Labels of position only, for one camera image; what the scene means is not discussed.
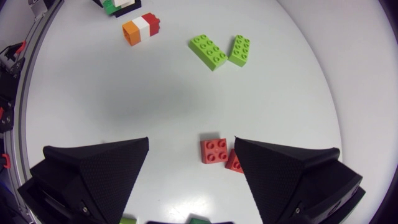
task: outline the lego brick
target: lego brick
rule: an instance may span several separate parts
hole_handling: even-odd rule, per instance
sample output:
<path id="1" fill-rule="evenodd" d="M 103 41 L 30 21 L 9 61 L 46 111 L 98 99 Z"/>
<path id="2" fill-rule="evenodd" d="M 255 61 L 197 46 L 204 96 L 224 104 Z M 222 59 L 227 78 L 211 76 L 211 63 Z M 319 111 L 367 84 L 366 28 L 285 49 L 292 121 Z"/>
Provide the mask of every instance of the lego brick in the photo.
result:
<path id="1" fill-rule="evenodd" d="M 112 15 L 113 13 L 121 9 L 120 6 L 115 7 L 111 0 L 104 1 L 103 7 L 105 9 L 105 13 L 107 13 L 108 15 Z"/>
<path id="2" fill-rule="evenodd" d="M 115 7 L 119 7 L 119 6 L 123 5 L 123 4 L 129 3 L 129 1 L 130 0 L 112 0 L 112 4 Z"/>
<path id="3" fill-rule="evenodd" d="M 249 48 L 250 40 L 244 38 L 242 35 L 236 35 L 228 60 L 243 67 L 248 60 Z"/>
<path id="4" fill-rule="evenodd" d="M 213 139 L 200 142 L 201 161 L 204 164 L 227 161 L 226 139 Z"/>
<path id="5" fill-rule="evenodd" d="M 200 220 L 198 218 L 191 218 L 191 220 L 189 221 L 189 224 L 211 224 L 211 223 L 206 220 Z"/>
<path id="6" fill-rule="evenodd" d="M 126 6 L 120 10 L 117 10 L 116 12 L 113 13 L 113 15 L 117 18 L 119 16 L 123 16 L 126 13 L 129 13 L 129 12 L 139 9 L 139 8 L 141 8 L 141 0 L 136 0 L 136 2 L 134 4 Z"/>
<path id="7" fill-rule="evenodd" d="M 188 46 L 212 71 L 228 59 L 226 54 L 205 34 L 194 37 Z"/>
<path id="8" fill-rule="evenodd" d="M 122 28 L 123 28 L 124 37 L 131 46 L 141 41 L 139 29 L 132 21 L 123 24 Z"/>
<path id="9" fill-rule="evenodd" d="M 152 13 L 147 13 L 142 16 L 143 19 L 145 19 L 149 23 L 149 34 L 151 36 L 157 34 L 160 29 L 160 19 L 156 18 L 155 15 Z"/>
<path id="10" fill-rule="evenodd" d="M 241 164 L 239 163 L 238 157 L 236 156 L 235 149 L 231 149 L 231 152 L 229 153 L 228 162 L 225 164 L 225 168 L 243 174 L 243 170 Z"/>
<path id="11" fill-rule="evenodd" d="M 138 27 L 141 41 L 150 37 L 149 35 L 149 23 L 141 16 L 132 20 L 132 22 Z"/>
<path id="12" fill-rule="evenodd" d="M 136 0 L 129 0 L 127 3 L 122 4 L 121 7 L 122 8 L 128 7 L 129 5 L 134 4 L 134 3 L 136 3 Z"/>
<path id="13" fill-rule="evenodd" d="M 137 220 L 130 218 L 122 218 L 119 224 L 136 224 Z"/>

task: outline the lime green lego brick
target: lime green lego brick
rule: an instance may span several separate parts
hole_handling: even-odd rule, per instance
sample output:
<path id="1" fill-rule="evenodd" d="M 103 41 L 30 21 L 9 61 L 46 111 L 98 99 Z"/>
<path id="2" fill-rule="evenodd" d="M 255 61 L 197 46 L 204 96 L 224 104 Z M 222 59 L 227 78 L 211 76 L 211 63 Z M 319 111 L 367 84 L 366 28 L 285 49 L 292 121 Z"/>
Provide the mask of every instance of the lime green lego brick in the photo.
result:
<path id="1" fill-rule="evenodd" d="M 226 54 L 205 34 L 194 37 L 188 46 L 211 71 L 220 67 L 228 59 Z"/>
<path id="2" fill-rule="evenodd" d="M 242 35 L 237 35 L 228 60 L 243 67 L 248 60 L 249 48 L 250 40 L 244 38 Z"/>
<path id="3" fill-rule="evenodd" d="M 137 223 L 137 220 L 133 220 L 130 218 L 122 218 L 120 220 L 120 224 L 136 224 L 136 223 Z"/>
<path id="4" fill-rule="evenodd" d="M 189 222 L 189 224 L 211 224 L 211 223 L 209 221 L 200 220 L 197 218 L 191 218 L 191 221 Z"/>
<path id="5" fill-rule="evenodd" d="M 105 0 L 105 2 L 102 3 L 102 5 L 104 6 L 105 12 L 106 12 L 108 15 L 110 15 L 110 14 L 112 14 L 112 13 L 114 13 L 114 12 L 116 12 L 117 10 L 119 10 L 119 9 L 122 8 L 121 6 L 115 7 L 115 6 L 113 5 L 113 3 L 112 3 L 111 0 Z"/>

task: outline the red connector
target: red connector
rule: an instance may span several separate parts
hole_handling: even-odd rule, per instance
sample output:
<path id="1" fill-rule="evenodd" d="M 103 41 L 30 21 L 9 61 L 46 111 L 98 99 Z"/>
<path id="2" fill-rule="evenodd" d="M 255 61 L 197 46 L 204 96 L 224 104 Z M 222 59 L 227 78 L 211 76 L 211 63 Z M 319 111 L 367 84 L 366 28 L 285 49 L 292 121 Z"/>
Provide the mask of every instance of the red connector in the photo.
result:
<path id="1" fill-rule="evenodd" d="M 1 154 L 1 157 L 6 159 L 6 163 L 3 165 L 3 167 L 6 169 L 10 169 L 11 167 L 10 157 L 7 154 Z"/>

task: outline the white surface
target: white surface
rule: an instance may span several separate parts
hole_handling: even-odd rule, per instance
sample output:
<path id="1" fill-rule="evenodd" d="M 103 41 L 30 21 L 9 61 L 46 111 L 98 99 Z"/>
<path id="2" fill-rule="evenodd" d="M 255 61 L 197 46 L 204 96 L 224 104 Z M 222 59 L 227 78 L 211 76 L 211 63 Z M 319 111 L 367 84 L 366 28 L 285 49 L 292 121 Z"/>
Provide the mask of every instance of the white surface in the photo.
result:
<path id="1" fill-rule="evenodd" d="M 127 3 L 122 4 L 121 7 L 124 8 L 134 3 L 136 3 L 136 0 L 130 0 Z"/>
<path id="2" fill-rule="evenodd" d="M 129 3 L 129 0 L 112 0 L 112 4 L 115 7 L 119 7 L 119 6 L 121 6 L 123 4 L 127 4 L 127 3 Z"/>
<path id="3" fill-rule="evenodd" d="M 398 51 L 378 1 L 280 0 L 300 27 L 335 101 L 343 162 L 366 191 L 346 223 L 369 223 L 398 164 Z"/>
<path id="4" fill-rule="evenodd" d="M 122 24 L 151 12 L 160 31 L 130 47 Z M 214 72 L 188 48 L 206 34 L 224 52 L 251 40 L 243 68 Z M 201 138 L 297 147 L 341 147 L 320 66 L 276 1 L 145 1 L 119 18 L 66 1 L 41 46 L 27 102 L 30 166 L 46 145 L 74 147 L 149 137 L 150 150 L 125 209 L 139 223 L 260 223 L 249 186 L 224 164 L 201 163 Z"/>
<path id="5" fill-rule="evenodd" d="M 132 20 L 132 22 L 138 27 L 139 29 L 139 36 L 141 38 L 141 41 L 147 39 L 150 37 L 150 32 L 149 32 L 149 23 L 140 17 L 137 17 Z"/>

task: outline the white table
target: white table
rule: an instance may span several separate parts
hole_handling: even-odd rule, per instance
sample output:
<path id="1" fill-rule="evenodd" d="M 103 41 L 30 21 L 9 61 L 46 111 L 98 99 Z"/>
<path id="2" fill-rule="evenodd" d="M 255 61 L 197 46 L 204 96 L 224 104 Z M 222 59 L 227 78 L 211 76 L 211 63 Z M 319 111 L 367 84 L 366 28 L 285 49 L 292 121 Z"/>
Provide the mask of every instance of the white table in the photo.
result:
<path id="1" fill-rule="evenodd" d="M 121 25 L 147 12 L 160 32 L 130 47 Z M 221 50 L 251 40 L 248 63 L 211 72 L 188 48 L 206 34 Z M 201 139 L 234 136 L 341 148 L 325 77 L 303 35 L 275 1 L 150 1 L 119 18 L 69 0 L 41 46 L 29 88 L 29 165 L 46 145 L 75 147 L 149 137 L 124 213 L 148 220 L 260 223 L 244 175 L 202 164 Z"/>

